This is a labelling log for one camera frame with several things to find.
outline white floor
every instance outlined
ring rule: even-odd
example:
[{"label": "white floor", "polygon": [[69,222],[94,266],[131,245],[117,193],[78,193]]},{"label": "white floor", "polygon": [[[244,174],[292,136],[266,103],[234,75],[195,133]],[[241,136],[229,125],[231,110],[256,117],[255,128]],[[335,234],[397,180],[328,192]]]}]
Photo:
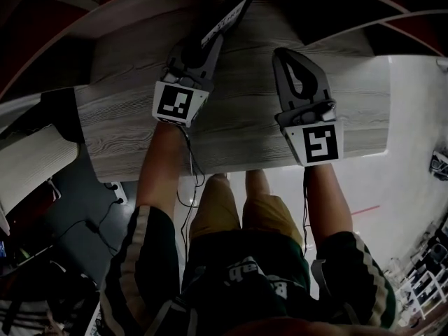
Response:
[{"label": "white floor", "polygon": [[[403,257],[428,224],[441,217],[448,202],[448,182],[428,173],[432,151],[448,137],[447,75],[434,57],[390,57],[391,123],[385,153],[346,159],[334,167],[353,216],[355,231],[364,239],[380,267],[392,257]],[[299,166],[267,169],[273,194],[283,198],[301,230],[302,178]],[[230,184],[241,215],[246,197],[244,173],[231,173]],[[182,178],[179,193],[189,203],[193,179]],[[202,188],[196,200],[200,200]],[[180,230],[188,208],[176,205],[175,225]],[[308,232],[309,262],[316,256]],[[183,242],[178,233],[178,245]]]}]

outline tan shorts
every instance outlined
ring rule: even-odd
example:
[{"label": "tan shorts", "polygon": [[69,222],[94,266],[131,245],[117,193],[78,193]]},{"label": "tan shorts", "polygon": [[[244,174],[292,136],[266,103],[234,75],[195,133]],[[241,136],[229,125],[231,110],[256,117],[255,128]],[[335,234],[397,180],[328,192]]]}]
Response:
[{"label": "tan shorts", "polygon": [[214,232],[241,229],[278,232],[302,246],[302,236],[280,197],[263,194],[248,198],[243,209],[241,227],[229,181],[210,177],[190,226],[190,240]]}]

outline wooden table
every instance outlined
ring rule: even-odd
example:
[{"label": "wooden table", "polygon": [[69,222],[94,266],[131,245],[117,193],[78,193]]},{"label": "wooden table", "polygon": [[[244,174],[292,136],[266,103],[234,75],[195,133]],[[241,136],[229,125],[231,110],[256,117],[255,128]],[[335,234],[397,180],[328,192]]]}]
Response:
[{"label": "wooden table", "polygon": [[[87,149],[101,182],[135,181],[151,141],[153,88],[171,48],[187,36],[194,8],[157,15],[100,38],[91,84],[76,89]],[[326,73],[344,121],[346,158],[383,152],[389,128],[387,57],[373,57],[362,31],[304,46],[269,1],[254,1],[224,42],[216,87],[189,131],[207,174],[295,164],[274,115],[281,111],[272,52],[304,53]],[[189,168],[185,152],[185,173]]]}]

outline shirt sleeve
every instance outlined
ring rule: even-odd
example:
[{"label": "shirt sleeve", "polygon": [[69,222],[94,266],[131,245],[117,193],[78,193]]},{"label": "shirt sleeve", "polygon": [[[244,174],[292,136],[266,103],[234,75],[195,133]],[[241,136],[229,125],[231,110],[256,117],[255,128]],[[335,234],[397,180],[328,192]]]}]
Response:
[{"label": "shirt sleeve", "polygon": [[352,323],[383,328],[394,326],[395,293],[357,234],[332,235],[319,247],[317,258],[323,276],[323,283],[318,281],[321,299],[343,308]]},{"label": "shirt sleeve", "polygon": [[179,262],[172,220],[140,206],[101,287],[104,326],[112,335],[144,335],[162,305],[179,294]]}]

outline black t-shirt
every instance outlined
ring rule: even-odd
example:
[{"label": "black t-shirt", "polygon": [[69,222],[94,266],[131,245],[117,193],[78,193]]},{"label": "black t-shirt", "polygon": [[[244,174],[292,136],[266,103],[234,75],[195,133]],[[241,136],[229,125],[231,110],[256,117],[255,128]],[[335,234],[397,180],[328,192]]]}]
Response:
[{"label": "black t-shirt", "polygon": [[357,235],[327,238],[317,256],[325,260],[319,301],[309,295],[309,266],[293,239],[249,230],[208,234],[192,242],[180,290],[173,223],[141,207],[106,275],[103,318],[126,335],[222,335],[276,316],[393,325],[393,290]]}]

